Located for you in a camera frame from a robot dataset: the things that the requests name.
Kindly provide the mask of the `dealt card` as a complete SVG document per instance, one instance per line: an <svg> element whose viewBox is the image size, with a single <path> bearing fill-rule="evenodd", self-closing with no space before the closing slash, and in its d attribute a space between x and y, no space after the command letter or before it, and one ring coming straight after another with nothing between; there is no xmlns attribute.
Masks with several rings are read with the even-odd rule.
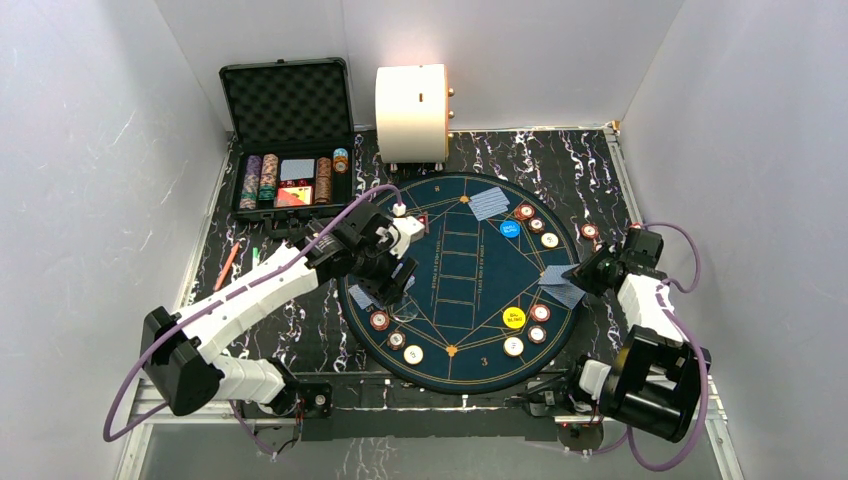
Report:
<svg viewBox="0 0 848 480"><path fill-rule="evenodd" d="M557 285L542 285L541 288L557 302L570 310L574 310L586 295L584 290L570 282Z"/></svg>
<svg viewBox="0 0 848 480"><path fill-rule="evenodd" d="M348 293L360 309L367 310L370 307L381 308L381 304L360 285L349 287Z"/></svg>
<svg viewBox="0 0 848 480"><path fill-rule="evenodd" d="M474 217L482 222L508 211L508 204L500 201L471 200L468 204Z"/></svg>

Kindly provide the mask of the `blue playing card deck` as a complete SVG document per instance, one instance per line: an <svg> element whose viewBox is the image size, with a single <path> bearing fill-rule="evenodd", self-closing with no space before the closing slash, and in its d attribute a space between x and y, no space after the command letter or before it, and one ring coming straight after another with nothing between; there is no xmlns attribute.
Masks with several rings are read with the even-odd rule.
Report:
<svg viewBox="0 0 848 480"><path fill-rule="evenodd" d="M417 266L418 262L414 259L407 259L398 265L398 268L393 274L393 280L401 292L406 292L414 284L414 272Z"/></svg>

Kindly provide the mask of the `clear dealer button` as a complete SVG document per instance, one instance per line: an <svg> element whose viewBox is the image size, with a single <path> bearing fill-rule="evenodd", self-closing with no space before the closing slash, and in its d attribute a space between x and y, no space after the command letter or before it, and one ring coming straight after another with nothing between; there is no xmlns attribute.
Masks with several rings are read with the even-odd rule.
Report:
<svg viewBox="0 0 848 480"><path fill-rule="evenodd" d="M405 297L392 306L389 313L395 322L407 324L419 318L420 309L411 297Z"/></svg>

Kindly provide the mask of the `red poker chip stack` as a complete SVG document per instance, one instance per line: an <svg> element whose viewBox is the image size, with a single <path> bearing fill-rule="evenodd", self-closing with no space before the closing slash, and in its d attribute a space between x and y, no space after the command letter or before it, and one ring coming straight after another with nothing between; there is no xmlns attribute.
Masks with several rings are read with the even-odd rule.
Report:
<svg viewBox="0 0 848 480"><path fill-rule="evenodd" d="M599 230L594 224L584 224L580 227L580 234L584 239L596 241L599 237Z"/></svg>

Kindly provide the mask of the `yellow chips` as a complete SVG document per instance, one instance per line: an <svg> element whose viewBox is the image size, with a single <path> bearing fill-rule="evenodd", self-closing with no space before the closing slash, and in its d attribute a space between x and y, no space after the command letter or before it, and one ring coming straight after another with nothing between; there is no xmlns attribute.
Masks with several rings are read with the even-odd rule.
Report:
<svg viewBox="0 0 848 480"><path fill-rule="evenodd" d="M540 242L544 248L554 249L559 245L560 240L556 234L546 232L541 235Z"/></svg>
<svg viewBox="0 0 848 480"><path fill-rule="evenodd" d="M403 350L403 360L408 365L418 365L423 358L424 351L419 345L409 345Z"/></svg>
<svg viewBox="0 0 848 480"><path fill-rule="evenodd" d="M524 342L519 337L507 337L503 342L503 351L511 358L519 357L524 352L524 349Z"/></svg>

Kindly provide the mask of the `red chips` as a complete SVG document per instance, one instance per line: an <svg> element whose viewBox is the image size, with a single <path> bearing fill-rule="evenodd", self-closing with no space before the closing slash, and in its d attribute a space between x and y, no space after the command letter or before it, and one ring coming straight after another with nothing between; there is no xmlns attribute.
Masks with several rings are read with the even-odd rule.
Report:
<svg viewBox="0 0 848 480"><path fill-rule="evenodd" d="M375 331L384 331L389 327L390 317L385 311L375 311L370 315L369 324Z"/></svg>
<svg viewBox="0 0 848 480"><path fill-rule="evenodd" d="M544 304L535 304L530 308L529 316L535 322L544 323L550 320L551 310Z"/></svg>
<svg viewBox="0 0 848 480"><path fill-rule="evenodd" d="M522 203L514 210L514 217L518 221L527 221L535 216L535 208L527 203Z"/></svg>

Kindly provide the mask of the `brown chips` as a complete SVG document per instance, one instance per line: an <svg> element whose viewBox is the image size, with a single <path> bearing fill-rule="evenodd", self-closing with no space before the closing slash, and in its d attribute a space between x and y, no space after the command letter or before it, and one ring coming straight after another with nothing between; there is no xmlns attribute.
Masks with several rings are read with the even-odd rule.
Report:
<svg viewBox="0 0 848 480"><path fill-rule="evenodd" d="M533 234L543 234L545 232L546 223L542 218L533 217L527 221L527 227Z"/></svg>
<svg viewBox="0 0 848 480"><path fill-rule="evenodd" d="M527 337L533 344L542 344L547 339L547 332L541 325L532 325L527 331Z"/></svg>
<svg viewBox="0 0 848 480"><path fill-rule="evenodd" d="M402 331L396 330L387 337L386 345L394 351L403 349L406 345L406 336Z"/></svg>

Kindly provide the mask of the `yellow big blind button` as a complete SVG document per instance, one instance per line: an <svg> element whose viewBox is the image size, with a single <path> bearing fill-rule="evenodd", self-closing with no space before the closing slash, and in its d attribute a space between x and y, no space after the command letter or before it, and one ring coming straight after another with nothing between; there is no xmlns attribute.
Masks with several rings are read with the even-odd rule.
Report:
<svg viewBox="0 0 848 480"><path fill-rule="evenodd" d="M507 328L518 330L525 326L527 317L521 308L510 306L503 311L502 321Z"/></svg>

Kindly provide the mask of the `blue small blind button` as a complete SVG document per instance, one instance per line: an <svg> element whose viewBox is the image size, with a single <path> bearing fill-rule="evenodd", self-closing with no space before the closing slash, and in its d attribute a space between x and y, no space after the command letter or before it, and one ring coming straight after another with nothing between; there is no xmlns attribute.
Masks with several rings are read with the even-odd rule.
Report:
<svg viewBox="0 0 848 480"><path fill-rule="evenodd" d="M499 226L499 232L505 238L517 238L521 234L521 225L514 220L504 220Z"/></svg>

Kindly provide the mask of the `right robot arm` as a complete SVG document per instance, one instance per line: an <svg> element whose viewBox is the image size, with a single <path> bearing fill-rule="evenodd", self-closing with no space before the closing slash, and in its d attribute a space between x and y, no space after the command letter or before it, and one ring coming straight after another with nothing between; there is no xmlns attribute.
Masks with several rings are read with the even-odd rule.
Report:
<svg viewBox="0 0 848 480"><path fill-rule="evenodd" d="M684 438L711 358L672 320L669 292L676 283L658 268L663 248L659 233L635 224L622 242L600 243L580 264L544 275L544 285L578 297L613 294L628 332L612 362L582 356L573 370L530 383L514 399L527 413L553 416L566 406L577 414L594 410L673 443Z"/></svg>

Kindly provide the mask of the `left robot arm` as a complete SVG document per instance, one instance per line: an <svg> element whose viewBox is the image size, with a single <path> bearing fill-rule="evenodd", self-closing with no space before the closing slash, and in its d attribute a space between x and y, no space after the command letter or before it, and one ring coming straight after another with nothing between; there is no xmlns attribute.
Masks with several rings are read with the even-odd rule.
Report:
<svg viewBox="0 0 848 480"><path fill-rule="evenodd" d="M314 219L258 267L175 313L144 319L143 370L170 411L192 414L211 401L247 401L286 416L303 396L301 381L276 359L225 354L229 344L284 304L333 279L352 276L382 305L398 302L417 264L408 248L424 224L401 209L365 201L341 220Z"/></svg>

